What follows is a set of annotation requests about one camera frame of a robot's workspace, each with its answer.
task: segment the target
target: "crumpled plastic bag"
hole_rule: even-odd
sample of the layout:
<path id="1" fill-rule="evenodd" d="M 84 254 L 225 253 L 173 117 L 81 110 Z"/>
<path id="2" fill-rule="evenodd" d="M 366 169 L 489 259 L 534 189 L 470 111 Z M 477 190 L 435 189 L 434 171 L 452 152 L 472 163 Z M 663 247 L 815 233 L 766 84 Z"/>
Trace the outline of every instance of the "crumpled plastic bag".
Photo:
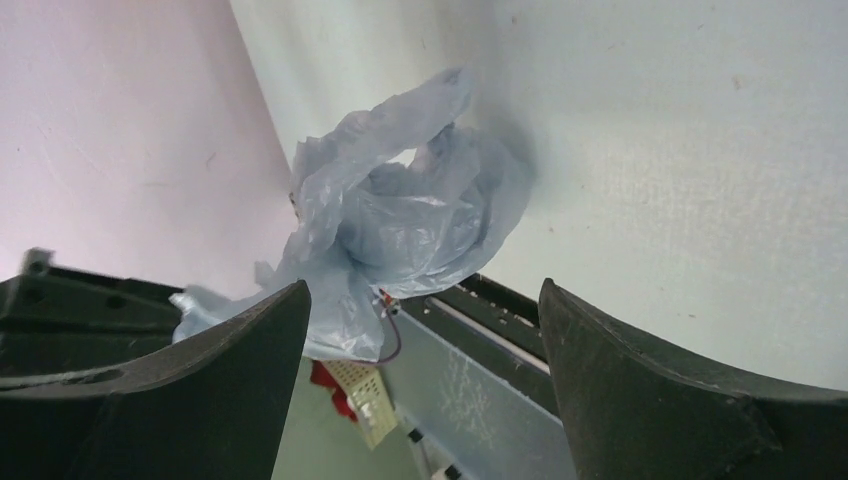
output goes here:
<path id="1" fill-rule="evenodd" d="M 459 283 L 495 255 L 527 205 L 527 166 L 494 137 L 453 123 L 471 86 L 467 70 L 446 70 L 299 144 L 292 194 L 300 225 L 279 266 L 258 264 L 262 291 L 242 300 L 201 287 L 175 295 L 183 321 L 174 341 L 302 278 L 312 294 L 304 355 L 378 360 L 377 289 L 407 298 Z M 387 163 L 413 148 L 408 167 Z"/>

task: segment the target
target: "black curved flap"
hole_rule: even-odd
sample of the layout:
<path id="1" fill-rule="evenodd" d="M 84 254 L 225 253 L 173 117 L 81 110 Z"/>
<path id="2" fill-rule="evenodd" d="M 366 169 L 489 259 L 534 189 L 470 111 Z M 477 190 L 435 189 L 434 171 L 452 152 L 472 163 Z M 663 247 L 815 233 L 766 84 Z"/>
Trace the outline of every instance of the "black curved flap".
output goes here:
<path id="1" fill-rule="evenodd" d="M 540 321 L 580 478 L 848 478 L 844 392 L 714 362 L 550 280 Z"/>

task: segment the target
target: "floor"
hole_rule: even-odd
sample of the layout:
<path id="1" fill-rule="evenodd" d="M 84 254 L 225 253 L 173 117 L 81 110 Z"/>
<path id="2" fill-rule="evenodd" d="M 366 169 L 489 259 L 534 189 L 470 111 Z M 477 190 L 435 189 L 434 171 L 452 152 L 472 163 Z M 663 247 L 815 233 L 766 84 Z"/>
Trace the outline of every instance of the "floor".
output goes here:
<path id="1" fill-rule="evenodd" d="M 419 478 L 406 436 L 395 429 L 372 452 L 330 396 L 309 383 L 311 366 L 301 362 L 286 418 L 274 480 Z"/>
<path id="2" fill-rule="evenodd" d="M 0 202 L 0 279 L 39 246 L 61 265 L 250 293 L 253 262 L 276 264 L 296 219 L 229 3 L 0 1 Z M 300 378 L 275 478 L 415 477 L 399 432 L 369 452 Z"/>

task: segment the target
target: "metal panel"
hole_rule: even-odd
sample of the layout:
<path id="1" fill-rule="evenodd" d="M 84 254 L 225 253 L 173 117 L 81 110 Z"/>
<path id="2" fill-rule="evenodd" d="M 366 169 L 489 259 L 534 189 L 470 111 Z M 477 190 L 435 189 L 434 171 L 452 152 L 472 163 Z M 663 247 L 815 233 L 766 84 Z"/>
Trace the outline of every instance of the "metal panel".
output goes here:
<path id="1" fill-rule="evenodd" d="M 576 478 L 562 422 L 405 312 L 404 350 L 383 367 L 398 412 L 463 478 Z"/>

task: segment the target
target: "electrical cable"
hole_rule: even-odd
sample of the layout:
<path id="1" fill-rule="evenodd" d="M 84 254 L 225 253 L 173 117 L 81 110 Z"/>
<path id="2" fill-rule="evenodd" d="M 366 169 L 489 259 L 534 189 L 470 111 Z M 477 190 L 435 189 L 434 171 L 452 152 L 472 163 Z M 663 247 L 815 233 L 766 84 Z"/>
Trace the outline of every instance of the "electrical cable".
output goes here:
<path id="1" fill-rule="evenodd" d="M 395 340 L 397 342 L 395 349 L 392 353 L 390 353 L 385 358 L 381 358 L 381 359 L 374 361 L 374 362 L 363 362 L 363 361 L 353 360 L 353 363 L 356 363 L 357 365 L 367 365 L 367 366 L 370 366 L 370 367 L 378 367 L 380 365 L 385 365 L 385 364 L 391 362 L 392 360 L 396 359 L 398 355 L 400 355 L 400 350 L 403 347 L 403 342 L 400 339 L 400 331 L 398 330 L 397 324 L 395 323 L 394 314 L 392 314 L 392 312 L 391 312 L 392 307 L 390 306 L 389 303 L 387 303 L 385 301 L 383 303 L 386 307 L 386 309 L 384 310 L 384 312 L 386 313 L 386 318 L 389 320 L 389 324 L 392 326 L 392 331 L 395 332 Z"/>

